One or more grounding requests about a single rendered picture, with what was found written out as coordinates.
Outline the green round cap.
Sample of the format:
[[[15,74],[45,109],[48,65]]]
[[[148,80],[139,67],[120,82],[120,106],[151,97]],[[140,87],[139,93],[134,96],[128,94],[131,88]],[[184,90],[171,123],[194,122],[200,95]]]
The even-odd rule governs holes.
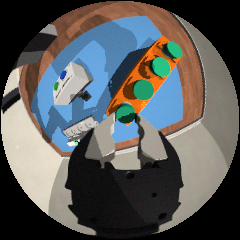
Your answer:
[[[149,100],[154,94],[154,86],[148,80],[140,79],[133,84],[133,93],[139,100]]]
[[[116,110],[116,118],[123,124],[131,123],[135,119],[134,107],[127,103],[119,105]]]
[[[149,66],[151,72],[159,77],[166,77],[170,74],[171,71],[169,62],[162,57],[157,57],[151,60]]]
[[[175,42],[166,43],[164,45],[164,51],[170,58],[177,59],[182,57],[182,50]]]

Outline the blue flat mat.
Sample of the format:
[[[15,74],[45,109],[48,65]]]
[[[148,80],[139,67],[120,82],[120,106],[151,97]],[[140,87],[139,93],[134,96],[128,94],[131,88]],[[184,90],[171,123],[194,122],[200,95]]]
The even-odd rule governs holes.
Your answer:
[[[63,152],[76,145],[67,144],[63,131],[93,116],[104,120],[114,94],[145,51],[161,37],[146,16],[134,16],[106,22],[80,35],[53,60],[35,91],[31,111],[37,122]],[[92,96],[87,102],[76,97],[68,105],[55,105],[53,87],[70,62],[80,63],[93,78],[83,90]],[[157,130],[183,118],[182,89],[177,66],[139,113]],[[116,119],[112,138],[115,143],[139,137],[135,119],[128,125]]]

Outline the orange test tube rack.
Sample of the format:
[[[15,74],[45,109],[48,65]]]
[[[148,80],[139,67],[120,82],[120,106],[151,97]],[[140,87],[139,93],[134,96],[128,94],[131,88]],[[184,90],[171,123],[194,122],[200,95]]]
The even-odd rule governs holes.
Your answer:
[[[144,108],[144,106],[149,102],[149,100],[153,97],[151,97],[149,100],[139,100],[136,98],[136,96],[133,94],[133,84],[140,79],[148,80],[151,82],[154,86],[154,94],[156,91],[160,88],[160,86],[163,84],[163,82],[166,80],[166,77],[159,77],[154,74],[152,74],[149,70],[149,65],[151,60],[157,57],[162,57],[166,59],[171,67],[171,71],[174,69],[178,59],[172,59],[167,58],[162,53],[162,48],[166,43],[168,43],[169,40],[167,40],[164,36],[161,36],[157,41],[155,41],[146,51],[145,55],[143,54],[141,58],[137,61],[137,63],[134,65],[134,67],[131,69],[129,74],[126,76],[116,93],[114,94],[113,98],[110,101],[110,105],[106,111],[106,114],[110,115],[112,112],[116,112],[118,106],[122,102],[129,102],[132,104],[132,106],[135,109],[136,113],[140,113],[140,111]],[[139,62],[139,63],[138,63]],[[126,81],[125,81],[126,80]],[[153,95],[154,95],[153,94]]]

